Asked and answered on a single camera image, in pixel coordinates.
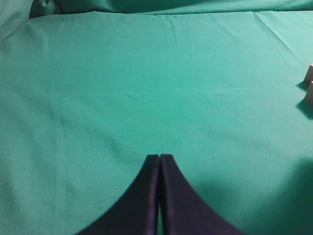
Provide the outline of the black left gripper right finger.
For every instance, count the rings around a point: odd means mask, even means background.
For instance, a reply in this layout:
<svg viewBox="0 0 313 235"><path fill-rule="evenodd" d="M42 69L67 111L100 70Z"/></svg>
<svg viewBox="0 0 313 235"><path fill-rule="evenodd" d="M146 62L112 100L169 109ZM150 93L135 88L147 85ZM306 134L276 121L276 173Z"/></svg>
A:
<svg viewBox="0 0 313 235"><path fill-rule="evenodd" d="M160 209L165 235L243 235L192 188L173 155L160 156Z"/></svg>

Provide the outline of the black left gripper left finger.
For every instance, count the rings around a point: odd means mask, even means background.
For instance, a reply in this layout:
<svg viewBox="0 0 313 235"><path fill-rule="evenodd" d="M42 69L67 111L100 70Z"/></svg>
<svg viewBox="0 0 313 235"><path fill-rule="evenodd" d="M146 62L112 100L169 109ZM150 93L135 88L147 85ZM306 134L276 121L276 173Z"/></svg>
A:
<svg viewBox="0 0 313 235"><path fill-rule="evenodd" d="M156 235L159 213L159 155L148 155L134 181L102 216L79 235Z"/></svg>

